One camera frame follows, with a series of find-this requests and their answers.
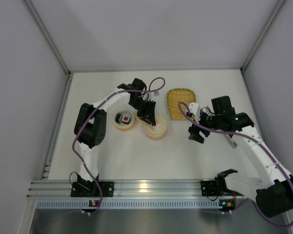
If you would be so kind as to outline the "cream lid yellow handle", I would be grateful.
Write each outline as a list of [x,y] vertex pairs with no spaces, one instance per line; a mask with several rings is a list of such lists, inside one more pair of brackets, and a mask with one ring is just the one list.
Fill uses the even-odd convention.
[[140,124],[147,124],[147,122],[145,122],[145,120],[143,119],[143,117],[138,116],[138,111],[135,111],[135,119]]

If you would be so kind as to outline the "cream lid pink handle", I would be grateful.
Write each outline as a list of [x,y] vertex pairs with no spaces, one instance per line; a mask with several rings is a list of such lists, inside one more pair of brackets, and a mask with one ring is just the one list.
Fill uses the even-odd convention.
[[167,131],[167,122],[162,116],[157,116],[156,117],[156,125],[152,126],[149,124],[145,124],[144,129],[148,129],[149,131],[157,131],[157,132],[162,132],[162,131]]

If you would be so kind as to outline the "red sushi roll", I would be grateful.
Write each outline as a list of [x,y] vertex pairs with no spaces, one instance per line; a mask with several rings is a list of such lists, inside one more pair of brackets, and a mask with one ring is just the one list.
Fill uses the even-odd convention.
[[122,115],[122,123],[128,125],[131,123],[131,116],[127,114]]

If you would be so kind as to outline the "pink lunch box bowl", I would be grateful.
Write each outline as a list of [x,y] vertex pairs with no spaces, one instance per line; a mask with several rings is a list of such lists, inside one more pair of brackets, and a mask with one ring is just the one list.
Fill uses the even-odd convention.
[[166,135],[166,131],[157,132],[157,131],[149,131],[146,129],[146,136],[152,140],[160,140],[164,138]]

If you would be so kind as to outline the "metal serving tongs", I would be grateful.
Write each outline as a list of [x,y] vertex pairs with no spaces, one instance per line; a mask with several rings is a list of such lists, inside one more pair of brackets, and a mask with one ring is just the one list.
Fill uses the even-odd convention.
[[234,142],[234,141],[232,140],[232,138],[231,138],[229,135],[225,135],[225,137],[226,137],[226,140],[227,140],[227,142],[229,143],[229,145],[230,145],[233,149],[235,149],[235,148],[237,147],[236,142]]

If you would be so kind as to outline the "green sushi roll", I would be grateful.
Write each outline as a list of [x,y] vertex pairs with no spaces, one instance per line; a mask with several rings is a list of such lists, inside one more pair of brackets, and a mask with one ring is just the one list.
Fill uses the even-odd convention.
[[122,114],[117,114],[115,116],[115,122],[118,123],[118,124],[122,123]]

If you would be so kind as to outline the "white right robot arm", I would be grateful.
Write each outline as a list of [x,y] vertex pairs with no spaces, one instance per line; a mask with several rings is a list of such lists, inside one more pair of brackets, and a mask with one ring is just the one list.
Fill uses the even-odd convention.
[[217,195],[242,194],[256,203],[268,218],[293,209],[293,174],[267,147],[246,113],[236,113],[229,96],[212,99],[212,110],[204,112],[198,103],[186,106],[189,139],[204,143],[210,133],[225,135],[243,151],[256,169],[260,182],[242,177],[235,169],[220,172],[214,179]]

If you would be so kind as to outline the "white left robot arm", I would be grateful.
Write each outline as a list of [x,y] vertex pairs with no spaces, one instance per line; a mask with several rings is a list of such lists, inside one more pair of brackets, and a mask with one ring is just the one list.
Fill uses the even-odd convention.
[[155,78],[151,83],[159,79],[163,81],[162,86],[152,90],[146,88],[142,80],[135,78],[131,84],[120,84],[112,94],[102,100],[94,104],[84,103],[80,107],[74,127],[76,136],[72,143],[72,150],[81,160],[77,183],[86,190],[99,187],[98,154],[94,150],[105,138],[108,111],[113,107],[128,104],[137,111],[137,117],[141,121],[154,126],[156,102],[144,99],[144,94],[161,90],[166,83],[164,78]]

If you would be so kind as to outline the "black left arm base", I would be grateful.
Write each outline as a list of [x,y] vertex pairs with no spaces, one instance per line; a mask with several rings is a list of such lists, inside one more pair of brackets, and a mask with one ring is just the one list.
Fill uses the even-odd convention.
[[[99,186],[103,197],[113,197],[114,182],[113,181],[99,181]],[[100,197],[100,191],[95,181],[80,181],[73,182],[70,193],[71,197]]]

